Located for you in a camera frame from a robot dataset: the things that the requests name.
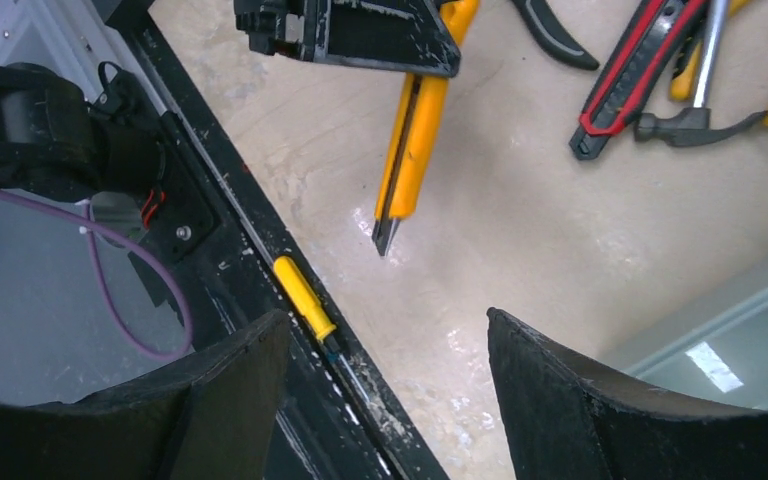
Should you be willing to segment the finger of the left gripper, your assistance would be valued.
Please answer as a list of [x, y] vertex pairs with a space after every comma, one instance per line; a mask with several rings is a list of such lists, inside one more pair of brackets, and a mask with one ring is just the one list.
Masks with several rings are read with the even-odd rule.
[[452, 78], [461, 52], [442, 1], [236, 1], [249, 50], [293, 60]]

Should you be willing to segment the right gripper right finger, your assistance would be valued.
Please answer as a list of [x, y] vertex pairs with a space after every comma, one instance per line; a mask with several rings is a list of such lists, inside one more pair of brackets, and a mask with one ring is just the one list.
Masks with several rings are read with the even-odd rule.
[[768, 479], [768, 411], [691, 397], [490, 308], [489, 364], [519, 479]]

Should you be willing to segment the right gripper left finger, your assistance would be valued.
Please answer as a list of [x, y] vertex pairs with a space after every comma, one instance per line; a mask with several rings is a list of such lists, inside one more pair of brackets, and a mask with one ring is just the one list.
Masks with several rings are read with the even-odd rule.
[[0, 403], [0, 479], [259, 479], [282, 401], [290, 320], [65, 404]]

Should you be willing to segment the yellow black utility knife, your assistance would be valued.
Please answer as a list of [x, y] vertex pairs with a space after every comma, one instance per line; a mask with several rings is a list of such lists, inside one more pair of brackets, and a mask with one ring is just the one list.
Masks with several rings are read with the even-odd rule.
[[401, 222], [416, 210], [442, 122], [449, 83], [445, 77], [405, 75], [371, 235], [380, 257], [388, 254]]

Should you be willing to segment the red black utility knife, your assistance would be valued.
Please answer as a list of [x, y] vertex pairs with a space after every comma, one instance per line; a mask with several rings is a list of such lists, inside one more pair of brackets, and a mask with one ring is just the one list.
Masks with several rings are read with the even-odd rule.
[[585, 101], [569, 141], [579, 161], [598, 158], [633, 124], [667, 62], [706, 12], [704, 0], [640, 2]]

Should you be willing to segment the small black hammer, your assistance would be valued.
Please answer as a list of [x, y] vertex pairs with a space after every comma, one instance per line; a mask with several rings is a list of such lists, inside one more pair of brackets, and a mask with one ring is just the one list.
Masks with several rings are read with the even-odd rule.
[[673, 100], [691, 99], [692, 104], [669, 118], [641, 114], [634, 126], [637, 142], [660, 140], [676, 148], [710, 145], [749, 130], [768, 115], [767, 110], [753, 112], [727, 128], [710, 127], [708, 100], [725, 22], [745, 5], [744, 1], [709, 3], [679, 50], [670, 84]]

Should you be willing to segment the green plastic tool box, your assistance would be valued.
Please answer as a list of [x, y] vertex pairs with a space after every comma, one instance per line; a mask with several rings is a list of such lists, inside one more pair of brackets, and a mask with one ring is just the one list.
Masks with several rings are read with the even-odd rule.
[[600, 360], [667, 390], [768, 410], [768, 262], [662, 318]]

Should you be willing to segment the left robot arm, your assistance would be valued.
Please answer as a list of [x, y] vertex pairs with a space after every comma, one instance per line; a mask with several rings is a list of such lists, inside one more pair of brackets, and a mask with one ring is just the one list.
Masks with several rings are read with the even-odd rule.
[[[450, 1], [236, 1], [252, 52], [371, 70], [455, 76], [461, 52]], [[175, 150], [137, 80], [89, 102], [34, 63], [0, 66], [0, 190], [77, 202], [101, 192], [165, 202]]]

